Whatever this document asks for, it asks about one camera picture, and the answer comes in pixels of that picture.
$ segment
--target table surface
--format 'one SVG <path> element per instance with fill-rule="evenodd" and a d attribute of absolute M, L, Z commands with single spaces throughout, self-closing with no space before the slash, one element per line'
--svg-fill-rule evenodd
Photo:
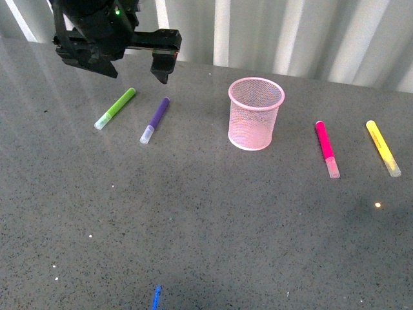
<path fill-rule="evenodd" d="M 413 309 L 412 94 L 182 62 L 162 85 L 151 61 L 126 55 L 110 79 L 0 40 L 1 309 L 150 309 L 157 285 L 166 310 Z M 246 76 L 286 93 L 258 152 L 227 136 L 228 87 Z"/>

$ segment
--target pink mesh pencil cup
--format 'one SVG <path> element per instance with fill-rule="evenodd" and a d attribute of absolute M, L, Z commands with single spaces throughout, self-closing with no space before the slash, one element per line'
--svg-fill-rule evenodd
<path fill-rule="evenodd" d="M 231 84 L 228 138 L 243 150 L 262 150 L 270 145 L 284 90 L 273 81 L 246 77 Z"/>

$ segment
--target yellow marker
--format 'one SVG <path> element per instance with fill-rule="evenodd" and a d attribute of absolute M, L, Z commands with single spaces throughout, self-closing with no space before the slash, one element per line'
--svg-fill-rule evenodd
<path fill-rule="evenodd" d="M 368 132 L 372 136 L 374 144 L 376 144 L 377 150 L 379 151 L 381 158 L 383 158 L 383 161 L 385 162 L 385 165 L 390 175 L 394 177 L 401 176 L 399 166 L 394 160 L 392 153 L 388 149 L 386 141 L 383 139 L 383 136 L 381 135 L 380 130 L 376 125 L 376 122 L 368 121 L 366 123 L 366 127 Z"/>

